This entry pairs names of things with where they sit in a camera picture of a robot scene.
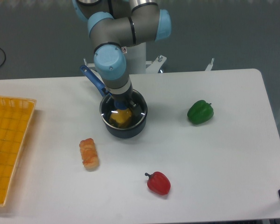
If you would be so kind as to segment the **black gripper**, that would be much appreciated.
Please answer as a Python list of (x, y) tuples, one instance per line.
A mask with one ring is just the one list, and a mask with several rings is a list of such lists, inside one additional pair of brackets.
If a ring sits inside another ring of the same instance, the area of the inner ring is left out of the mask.
[(124, 93), (115, 94), (110, 91), (108, 87), (104, 88), (104, 107), (106, 110), (120, 109), (125, 110), (129, 108), (133, 116), (138, 117), (141, 115), (141, 106), (139, 103), (139, 92), (131, 87)]

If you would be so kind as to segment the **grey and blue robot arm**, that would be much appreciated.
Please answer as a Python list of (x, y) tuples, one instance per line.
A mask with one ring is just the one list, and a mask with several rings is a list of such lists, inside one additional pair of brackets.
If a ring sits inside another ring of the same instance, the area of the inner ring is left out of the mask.
[(133, 86), (126, 72), (122, 47), (159, 41), (171, 34), (171, 18), (155, 0), (74, 0), (80, 18), (87, 21), (94, 65), (117, 109), (141, 114), (132, 99)]

